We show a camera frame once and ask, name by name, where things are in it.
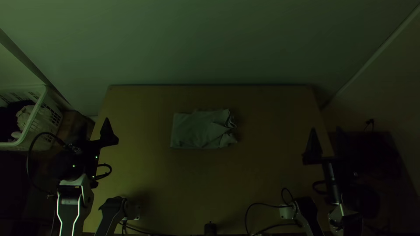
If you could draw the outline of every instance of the table surface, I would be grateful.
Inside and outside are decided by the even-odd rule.
[[[221,149],[171,149],[172,118],[177,112],[229,108],[235,116],[238,143]],[[315,127],[324,156],[333,154],[311,88],[306,86],[111,86],[92,139],[99,138],[108,117],[119,145],[103,148],[99,163],[110,176],[93,190],[94,205],[84,231],[95,232],[107,198],[127,197],[141,206],[141,219],[129,225],[152,233],[203,234],[204,224],[219,234],[245,234],[244,216],[253,202],[282,204],[280,191],[312,196],[318,221],[328,230],[322,196],[312,183],[323,179],[320,165],[302,165],[309,132]],[[286,222],[278,210],[255,206],[248,228]],[[121,233],[118,226],[116,233]],[[303,232],[296,226],[273,233]]]

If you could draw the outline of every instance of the laundry basket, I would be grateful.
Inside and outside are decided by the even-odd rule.
[[[20,138],[14,142],[0,142],[0,150],[27,151],[34,137],[40,132],[57,133],[62,114],[52,99],[51,92],[45,85],[0,89],[0,107],[23,100],[32,100],[35,103]],[[54,138],[50,135],[42,135],[32,150],[48,150],[53,142]]]

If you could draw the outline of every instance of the wall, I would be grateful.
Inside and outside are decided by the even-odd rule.
[[[45,84],[0,44],[0,87]]]
[[[420,8],[378,51],[377,57],[325,107],[329,131],[340,125],[362,131],[375,118],[376,130],[389,130],[420,195]]]
[[[110,84],[311,84],[319,103],[419,0],[16,0],[0,25],[97,115]]]

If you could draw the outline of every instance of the cable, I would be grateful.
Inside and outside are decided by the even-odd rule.
[[[372,132],[375,130],[375,120],[374,119],[369,119],[365,123],[366,123],[366,126],[363,129],[363,131],[366,131],[366,129],[369,127],[369,125],[372,125]]]
[[[322,190],[318,190],[316,188],[316,186],[320,185],[320,184],[325,184],[325,180],[319,180],[319,181],[315,181],[314,183],[312,183],[312,189],[320,195],[327,195],[328,192],[327,191],[322,191]]]
[[[279,226],[297,226],[297,225],[298,225],[298,224],[295,224],[295,223],[276,224],[276,225],[269,226],[269,227],[267,227],[267,228],[265,228],[265,229],[262,229],[262,230],[260,230],[260,231],[258,231],[258,232],[256,232],[256,233],[254,233],[254,234],[253,234],[253,236],[254,236],[254,235],[261,234],[261,233],[264,233],[265,231],[267,231],[267,230],[269,230],[269,229],[276,228],[276,227],[279,227]]]
[[[109,172],[105,172],[105,174],[97,175],[95,180],[103,179],[103,178],[107,177],[108,175],[110,175],[111,172],[112,172],[112,167],[110,165],[106,164],[106,163],[99,164],[98,167],[108,167]]]
[[[52,217],[52,225],[51,225],[51,230],[49,232],[49,236],[53,236],[53,229],[54,229],[55,220],[56,220],[56,208],[54,208],[54,215]]]
[[[292,193],[286,187],[284,187],[284,188],[281,189],[281,199],[283,200],[283,203],[286,204],[286,205],[288,205],[288,206],[291,206],[291,202],[287,203],[284,200],[284,196],[283,196],[284,191],[287,191],[289,193],[290,197],[291,197],[291,202],[293,202],[293,204],[294,204],[294,215],[293,215],[293,218],[296,218],[296,215],[298,214],[298,205],[294,201],[294,197],[293,197]]]
[[[128,228],[128,229],[134,230],[134,231],[139,232],[139,233],[144,233],[144,234],[148,234],[148,235],[159,235],[159,236],[175,236],[175,235],[171,235],[171,234],[148,233],[148,232],[141,231],[141,230],[139,230],[139,229],[136,229],[136,228],[130,227],[130,226],[128,226],[127,224],[125,224],[125,225],[124,225],[124,223],[121,223],[121,222],[118,222],[118,223],[119,223],[120,225],[122,225],[122,226],[124,226],[124,227]]]
[[[49,192],[49,191],[47,191],[47,190],[44,190],[44,189],[41,189],[40,187],[38,187],[35,183],[34,183],[34,181],[31,179],[31,176],[30,176],[30,174],[29,174],[29,159],[31,158],[31,153],[32,153],[32,149],[34,148],[34,145],[35,145],[35,142],[36,142],[36,140],[40,137],[40,136],[42,136],[42,135],[49,135],[49,136],[51,136],[51,137],[53,137],[59,144],[61,144],[61,145],[63,145],[63,146],[65,146],[66,144],[63,142],[63,140],[61,140],[59,137],[57,137],[55,134],[53,134],[53,133],[50,133],[50,132],[41,132],[41,133],[39,133],[39,134],[37,134],[35,137],[34,137],[34,139],[32,140],[32,142],[31,142],[31,144],[30,144],[30,146],[29,146],[29,149],[28,149],[28,155],[26,156],[26,174],[27,174],[27,176],[28,176],[28,180],[29,180],[29,182],[32,184],[32,186],[34,186],[34,188],[36,188],[38,191],[40,191],[40,192],[44,192],[44,193],[46,193],[46,194],[48,194],[48,196],[55,196],[55,194],[54,193],[51,193],[51,192]]]
[[[286,208],[286,207],[289,207],[288,205],[287,206],[274,206],[274,205],[270,205],[270,204],[266,204],[266,203],[261,203],[261,202],[256,202],[256,203],[252,203],[251,205],[249,205],[248,209],[246,209],[246,212],[245,212],[245,230],[246,230],[246,234],[248,236],[251,236],[249,234],[249,231],[248,231],[248,223],[247,223],[248,211],[249,211],[249,209],[252,206],[255,206],[255,205],[263,205],[263,206],[268,206],[268,207],[272,207],[272,208]]]
[[[128,234],[127,233],[127,221],[126,220],[124,220],[124,221],[122,221],[122,227],[121,227],[121,235],[122,236],[124,236],[124,230],[126,231],[126,234]]]

